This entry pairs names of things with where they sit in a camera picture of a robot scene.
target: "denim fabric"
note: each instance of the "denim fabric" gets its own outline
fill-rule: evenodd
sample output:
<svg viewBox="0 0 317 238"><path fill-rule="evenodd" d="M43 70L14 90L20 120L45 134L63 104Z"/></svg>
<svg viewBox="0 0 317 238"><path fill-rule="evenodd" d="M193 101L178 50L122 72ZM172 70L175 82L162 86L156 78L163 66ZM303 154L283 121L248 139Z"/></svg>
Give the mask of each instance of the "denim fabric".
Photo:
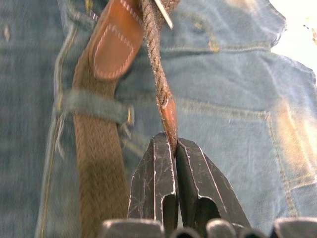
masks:
<svg viewBox="0 0 317 238"><path fill-rule="evenodd" d="M57 2L0 1L1 238L34 236L62 43Z"/></svg>
<svg viewBox="0 0 317 238"><path fill-rule="evenodd" d="M55 100L71 90L94 27L83 1L59 6L67 37L55 66ZM268 0L182 0L172 20L173 31L162 29L161 58L179 136L197 142L224 172L254 228L268 234L278 217L316 216L316 79L270 52L284 17ZM114 111L133 106L135 112L134 125L121 132L131 179L149 139L162 131L145 44L116 98L122 105ZM62 103L52 117L36 237L80 236L74 128ZM116 114L118 123L129 117Z"/></svg>

